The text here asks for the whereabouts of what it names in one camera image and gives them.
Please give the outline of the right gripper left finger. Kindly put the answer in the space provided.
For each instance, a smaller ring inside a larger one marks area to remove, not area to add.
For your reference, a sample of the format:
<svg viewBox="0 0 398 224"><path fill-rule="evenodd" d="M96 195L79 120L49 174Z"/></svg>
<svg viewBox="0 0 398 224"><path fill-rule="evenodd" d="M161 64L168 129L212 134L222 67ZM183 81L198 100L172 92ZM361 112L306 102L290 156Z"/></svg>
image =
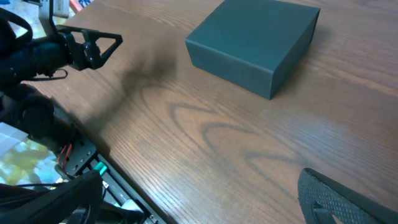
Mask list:
<svg viewBox="0 0 398 224"><path fill-rule="evenodd" d="M1 223L94 223L102 204L100 172L91 170L1 215Z"/></svg>

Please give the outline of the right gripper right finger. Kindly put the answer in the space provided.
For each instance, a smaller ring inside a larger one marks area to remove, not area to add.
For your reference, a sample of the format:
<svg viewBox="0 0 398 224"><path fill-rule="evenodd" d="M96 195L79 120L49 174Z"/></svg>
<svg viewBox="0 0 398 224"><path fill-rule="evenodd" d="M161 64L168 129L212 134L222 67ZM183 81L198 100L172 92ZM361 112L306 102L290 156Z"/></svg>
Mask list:
<svg viewBox="0 0 398 224"><path fill-rule="evenodd" d="M397 223L397 212L310 168L298 178L298 200L307 223Z"/></svg>

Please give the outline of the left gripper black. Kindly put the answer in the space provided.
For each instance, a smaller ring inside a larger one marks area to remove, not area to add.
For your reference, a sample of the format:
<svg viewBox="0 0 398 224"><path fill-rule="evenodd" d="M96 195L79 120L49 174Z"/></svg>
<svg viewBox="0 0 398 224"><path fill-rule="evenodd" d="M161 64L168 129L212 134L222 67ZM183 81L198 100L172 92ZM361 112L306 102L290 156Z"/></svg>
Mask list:
<svg viewBox="0 0 398 224"><path fill-rule="evenodd" d="M33 80L37 75L50 77L56 70L68 64L78 71L87 68L96 70L106 63L123 42L119 34L64 25L56 25L55 28L68 52L63 45L56 42L32 42L2 55L1 84L18 84ZM77 43L72 32L81 33L84 43ZM113 39L114 43L101 53L96 44L98 39Z"/></svg>

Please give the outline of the dark green gift box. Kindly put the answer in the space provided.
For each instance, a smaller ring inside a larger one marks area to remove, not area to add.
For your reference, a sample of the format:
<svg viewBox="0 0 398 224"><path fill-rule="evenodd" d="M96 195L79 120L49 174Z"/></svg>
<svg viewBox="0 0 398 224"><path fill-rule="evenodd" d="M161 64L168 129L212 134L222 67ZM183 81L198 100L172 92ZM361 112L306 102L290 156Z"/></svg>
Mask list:
<svg viewBox="0 0 398 224"><path fill-rule="evenodd" d="M307 52L320 8L225 0L185 39L192 64L268 100Z"/></svg>

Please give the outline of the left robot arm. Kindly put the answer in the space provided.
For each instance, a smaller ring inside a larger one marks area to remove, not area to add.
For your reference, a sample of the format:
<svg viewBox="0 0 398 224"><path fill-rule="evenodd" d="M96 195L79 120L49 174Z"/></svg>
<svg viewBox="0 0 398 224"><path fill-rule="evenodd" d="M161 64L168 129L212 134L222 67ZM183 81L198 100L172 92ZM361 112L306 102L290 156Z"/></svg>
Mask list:
<svg viewBox="0 0 398 224"><path fill-rule="evenodd" d="M46 36L34 39L32 27L20 16L1 9L1 92L14 100L2 117L35 141L52 143L53 149L67 146L76 128L55 118L54 103L30 82L56 80L64 66L82 71L102 67L122 44L119 34L55 25L53 7L39 7L39 20Z"/></svg>

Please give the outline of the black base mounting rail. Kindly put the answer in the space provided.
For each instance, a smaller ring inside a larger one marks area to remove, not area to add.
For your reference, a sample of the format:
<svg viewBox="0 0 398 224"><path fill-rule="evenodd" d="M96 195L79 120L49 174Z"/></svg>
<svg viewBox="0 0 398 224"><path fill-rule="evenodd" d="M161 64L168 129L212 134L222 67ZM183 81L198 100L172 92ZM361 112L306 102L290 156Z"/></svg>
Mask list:
<svg viewBox="0 0 398 224"><path fill-rule="evenodd" d="M71 115L59 106L55 107L54 114L54 124L63 131L64 138L57 152L58 170L62 174L67 177L78 177L97 168L103 183L104 202L137 212L141 217L136 223L167 223L154 204L147 201L142 192L106 160L101 146L82 132Z"/></svg>

